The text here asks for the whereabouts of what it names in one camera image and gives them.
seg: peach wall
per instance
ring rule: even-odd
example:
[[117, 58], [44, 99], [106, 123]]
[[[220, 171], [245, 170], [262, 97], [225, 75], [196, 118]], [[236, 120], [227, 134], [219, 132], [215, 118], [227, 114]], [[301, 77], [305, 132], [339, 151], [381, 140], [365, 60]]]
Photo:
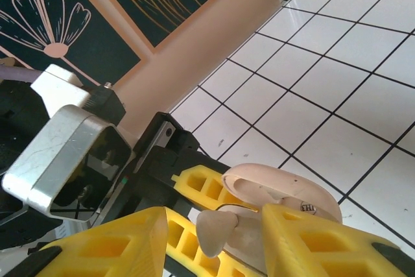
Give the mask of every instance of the peach wall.
[[121, 126], [140, 135], [157, 111], [170, 110], [279, 6], [279, 0], [209, 0], [155, 53], [110, 0], [90, 0], [144, 59], [114, 89], [127, 114]]

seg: silver metal part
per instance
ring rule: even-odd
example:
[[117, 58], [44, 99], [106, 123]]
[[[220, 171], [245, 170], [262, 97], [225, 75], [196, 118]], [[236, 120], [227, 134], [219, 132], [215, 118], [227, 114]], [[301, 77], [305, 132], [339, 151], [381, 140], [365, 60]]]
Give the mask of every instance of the silver metal part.
[[[154, 146], [166, 147], [169, 140], [171, 139], [172, 135], [176, 131], [176, 128], [173, 126], [172, 123], [165, 121], [160, 129], [158, 130], [157, 134], [154, 136], [154, 139], [151, 141], [151, 144], [147, 147], [146, 151], [138, 160], [136, 168], [134, 170], [134, 174], [136, 174], [144, 162], [144, 159], [147, 157], [149, 152]], [[96, 227], [102, 224], [105, 216], [108, 214], [109, 210], [112, 208], [114, 202], [117, 200], [117, 197], [121, 194], [121, 191], [124, 189], [125, 184], [119, 183], [115, 188], [114, 192], [112, 193], [110, 199], [108, 199], [107, 203], [102, 207], [101, 210], [97, 210], [95, 215], [91, 218], [91, 227]]]
[[52, 214], [51, 206], [108, 128], [116, 131], [113, 125], [79, 107], [62, 107], [7, 171], [3, 189], [48, 217], [67, 219]]

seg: white tile floor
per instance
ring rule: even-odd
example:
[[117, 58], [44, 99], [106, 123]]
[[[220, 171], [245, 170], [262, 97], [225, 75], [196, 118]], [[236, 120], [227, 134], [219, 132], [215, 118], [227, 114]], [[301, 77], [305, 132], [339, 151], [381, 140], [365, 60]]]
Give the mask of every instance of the white tile floor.
[[415, 0], [290, 0], [172, 114], [209, 156], [313, 180], [415, 258], [414, 28]]

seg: yellow 3d-printed part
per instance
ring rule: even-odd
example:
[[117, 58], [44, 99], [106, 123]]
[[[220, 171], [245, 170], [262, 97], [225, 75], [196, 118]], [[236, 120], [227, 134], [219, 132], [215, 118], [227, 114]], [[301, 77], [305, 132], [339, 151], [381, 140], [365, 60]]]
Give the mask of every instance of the yellow 3d-printed part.
[[206, 257], [196, 237], [196, 226], [179, 213], [166, 208], [169, 238], [166, 253], [198, 277], [258, 277], [261, 274], [221, 252]]
[[372, 243], [386, 239], [276, 204], [262, 211], [269, 277], [400, 277]]
[[159, 277], [167, 243], [165, 208], [127, 215], [44, 248], [62, 252], [37, 277]]
[[253, 208], [229, 193], [222, 184], [222, 175], [204, 165], [173, 175], [174, 189], [205, 209], [215, 210], [223, 204], [240, 204]]

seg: white plastic piece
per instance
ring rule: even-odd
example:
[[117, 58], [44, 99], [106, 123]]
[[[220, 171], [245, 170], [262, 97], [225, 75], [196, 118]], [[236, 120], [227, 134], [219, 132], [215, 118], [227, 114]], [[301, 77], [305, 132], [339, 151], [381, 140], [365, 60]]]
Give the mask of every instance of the white plastic piece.
[[81, 86], [75, 74], [54, 64], [30, 85], [42, 97], [50, 118], [65, 105], [82, 107], [85, 104], [91, 95]]

